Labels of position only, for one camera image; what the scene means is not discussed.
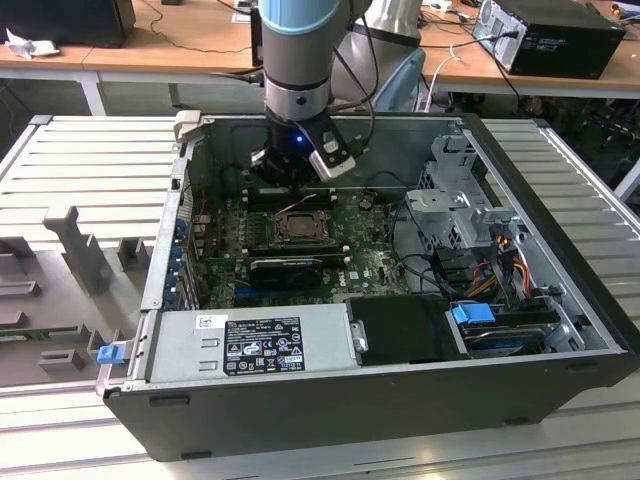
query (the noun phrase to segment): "robotic arm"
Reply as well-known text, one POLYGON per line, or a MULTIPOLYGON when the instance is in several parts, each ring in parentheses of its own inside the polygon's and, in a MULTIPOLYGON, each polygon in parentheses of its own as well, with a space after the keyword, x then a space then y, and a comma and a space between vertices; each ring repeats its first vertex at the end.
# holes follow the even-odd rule
POLYGON ((315 175, 327 182, 355 167, 357 142, 343 138, 327 106, 333 49, 370 5, 260 0, 268 138, 252 166, 269 183, 296 187, 315 175))

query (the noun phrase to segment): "black cable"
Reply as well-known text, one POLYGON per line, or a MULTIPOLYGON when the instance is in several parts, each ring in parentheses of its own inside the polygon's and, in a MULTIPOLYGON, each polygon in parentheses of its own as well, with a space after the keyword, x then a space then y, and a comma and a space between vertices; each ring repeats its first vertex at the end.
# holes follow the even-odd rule
POLYGON ((516 90, 516 87, 514 87, 513 84, 511 83, 511 81, 507 78, 507 75, 505 74, 504 70, 502 69, 502 65, 500 65, 500 62, 496 58, 496 47, 497 46, 498 46, 498 39, 496 39, 493 42, 493 61, 496 62, 496 67, 498 67, 498 70, 500 70, 500 75, 502 75, 502 78, 504 78, 504 81, 507 82, 507 85, 509 85, 511 87, 511 90, 513 90, 513 93, 516 94, 516 101, 518 102, 518 104, 516 105, 516 116, 520 116, 520 104, 521 104, 520 93, 518 93, 518 91, 516 90))
POLYGON ((369 24, 367 23, 367 19, 364 15, 362 15, 362 24, 364 25, 364 30, 367 34, 367 43, 369 44, 369 50, 371 51, 373 66, 376 69, 375 86, 373 87, 373 90, 369 94, 370 98, 373 98, 378 93, 378 88, 380 87, 380 67, 378 66, 378 56, 376 55, 376 49, 373 46, 373 38, 371 37, 371 30, 369 30, 369 24))
POLYGON ((380 171, 374 173, 373 175, 371 175, 371 177, 369 178, 369 181, 367 181, 367 183, 365 184, 364 189, 367 190, 368 188, 370 188, 371 184, 373 183, 373 181, 376 178, 378 178, 380 175, 389 175, 390 177, 393 177, 396 180, 396 182, 398 182, 404 188, 406 188, 407 190, 411 190, 411 187, 409 185, 407 185, 404 181, 402 181, 402 179, 400 177, 398 177, 398 175, 396 175, 395 173, 393 173, 390 170, 380 170, 380 171))
POLYGON ((196 48, 196 47, 185 47, 184 45, 179 45, 177 43, 175 43, 173 40, 171 40, 169 37, 167 37, 166 33, 160 32, 158 30, 156 30, 156 23, 161 22, 164 19, 164 14, 158 10, 156 7, 154 7, 153 5, 151 5, 149 2, 147 2, 147 0, 142 0, 145 5, 147 7, 149 7, 151 10, 153 10, 154 12, 156 12, 158 14, 158 18, 156 18, 155 20, 151 21, 151 24, 149 25, 149 28, 151 29, 151 33, 153 33, 154 35, 164 39, 164 41, 166 41, 167 43, 173 45, 176 48, 181 48, 182 50, 190 50, 192 52, 200 52, 200 53, 242 53, 245 50, 249 50, 252 47, 248 46, 245 48, 241 48, 240 50, 205 50, 202 48, 196 48))
POLYGON ((223 5, 225 7, 227 7, 230 10, 233 10, 236 13, 239 13, 241 15, 249 15, 249 12, 240 10, 239 8, 234 7, 233 5, 229 5, 227 2, 223 2, 222 0, 216 0, 220 5, 223 5))
POLYGON ((425 282, 428 282, 430 284, 432 284, 435 287, 440 288, 440 285, 438 285, 438 283, 425 276, 422 275, 420 272, 418 272, 417 270, 415 270, 414 268, 408 266, 407 264, 402 262, 402 259, 400 258, 400 256, 398 255, 398 252, 396 251, 396 247, 395 247, 395 231, 396 231, 396 225, 398 224, 398 217, 400 216, 400 211, 403 209, 403 207, 406 206, 406 202, 403 200, 402 203, 400 203, 400 205, 398 205, 398 208, 396 209, 396 213, 393 217, 393 221, 391 222, 391 238, 390 238, 390 243, 391 243, 391 254, 393 255, 393 257, 396 259, 396 261, 402 265, 404 267, 404 269, 409 272, 414 274, 415 276, 417 276, 418 278, 424 280, 425 282))
MULTIPOLYGON (((362 86, 362 83, 360 83, 360 80, 358 80, 358 77, 356 77, 356 74, 353 73, 353 70, 347 64, 346 60, 344 59, 344 57, 336 47, 333 47, 333 53, 335 54, 338 61, 342 64, 342 66, 344 67, 349 77, 351 77, 351 80, 353 80, 353 82, 358 86, 362 94, 366 97, 367 91, 364 89, 364 87, 362 86)), ((371 141, 371 137, 373 136, 373 132, 375 131, 375 128, 376 128, 376 113, 373 111, 373 103, 371 103, 371 98, 367 100, 367 108, 369 109, 369 132, 367 133, 367 136, 363 140, 364 148, 366 148, 367 145, 369 145, 369 141, 371 141)))
MULTIPOLYGON (((340 112, 342 110, 347 110, 349 108, 358 108, 359 106, 367 103, 378 93, 378 88, 380 86, 380 68, 378 65, 378 56, 376 55, 376 50, 375 50, 375 47, 373 46, 373 38, 371 36, 371 30, 369 29, 369 24, 367 23, 367 19, 364 17, 364 15, 361 18, 362 18, 362 23, 364 25, 365 33, 367 35, 367 43, 369 44, 369 49, 371 51, 373 66, 375 68, 375 74, 376 74, 375 84, 374 84, 373 90, 371 90, 370 93, 366 94, 361 100, 358 100, 356 102, 344 103, 342 105, 336 105, 329 109, 330 112, 332 113, 340 112)), ((372 136, 373 136, 373 131, 370 131, 369 135, 367 135, 367 138, 364 140, 365 146, 369 144, 369 141, 371 140, 370 137, 372 136)))

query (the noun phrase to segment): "metal case frame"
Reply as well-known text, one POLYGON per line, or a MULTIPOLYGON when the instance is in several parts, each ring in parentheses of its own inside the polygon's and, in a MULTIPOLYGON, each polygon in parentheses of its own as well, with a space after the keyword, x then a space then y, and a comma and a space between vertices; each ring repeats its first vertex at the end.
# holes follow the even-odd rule
MULTIPOLYGON (((241 120, 255 125, 262 118, 241 120)), ((373 367, 355 374, 298 373, 153 384, 148 380, 162 313, 152 301, 143 308, 128 380, 121 386, 107 385, 104 401, 154 459, 221 457, 532 424, 578 393, 612 386, 640 366, 640 332, 485 125, 473 115, 392 118, 439 120, 460 129, 527 225, 535 226, 533 235, 544 239, 545 254, 584 300, 588 316, 606 327, 609 348, 373 367)), ((207 120, 212 123, 225 117, 207 120)), ((366 121, 358 116, 344 120, 366 121)), ((187 149, 185 158, 192 152, 187 149)), ((163 222, 166 219, 172 234, 177 204, 168 202, 168 206, 163 222)), ((154 272, 161 272, 161 278, 166 272, 166 260, 155 253, 145 300, 155 295, 149 290, 154 288, 150 286, 154 272)), ((183 314, 195 316, 195 312, 183 314)))

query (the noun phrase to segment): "paper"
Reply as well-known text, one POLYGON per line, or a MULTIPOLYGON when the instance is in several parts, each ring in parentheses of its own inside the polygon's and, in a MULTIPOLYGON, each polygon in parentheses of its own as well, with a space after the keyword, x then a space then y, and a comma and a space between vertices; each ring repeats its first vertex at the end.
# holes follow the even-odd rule
POLYGON ((31 60, 33 57, 44 57, 60 53, 56 45, 49 40, 27 40, 14 35, 8 28, 7 38, 8 40, 4 42, 4 46, 19 57, 27 60, 31 60))

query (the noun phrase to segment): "power cable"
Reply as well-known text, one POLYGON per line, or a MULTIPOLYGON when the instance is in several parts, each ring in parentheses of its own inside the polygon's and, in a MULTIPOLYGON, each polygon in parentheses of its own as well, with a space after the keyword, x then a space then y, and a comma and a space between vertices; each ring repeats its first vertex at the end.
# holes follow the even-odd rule
POLYGON ((156 14, 158 14, 158 18, 156 18, 155 20, 151 21, 151 24, 149 25, 149 28, 151 29, 151 33, 153 33, 154 35, 164 39, 167 43, 173 45, 176 48, 180 48, 182 50, 190 50, 192 52, 200 52, 200 53, 242 53, 245 50, 250 50, 252 47, 245 47, 245 48, 241 48, 239 50, 205 50, 203 48, 197 48, 197 47, 187 47, 185 45, 180 45, 176 42, 174 42, 173 40, 171 40, 166 33, 161 32, 159 30, 156 30, 156 24, 158 22, 161 22, 164 19, 164 14, 158 10, 156 7, 154 7, 153 5, 151 5, 149 2, 147 2, 147 0, 142 0, 145 5, 147 5, 147 7, 149 7, 151 10, 153 10, 154 12, 156 12, 156 14))

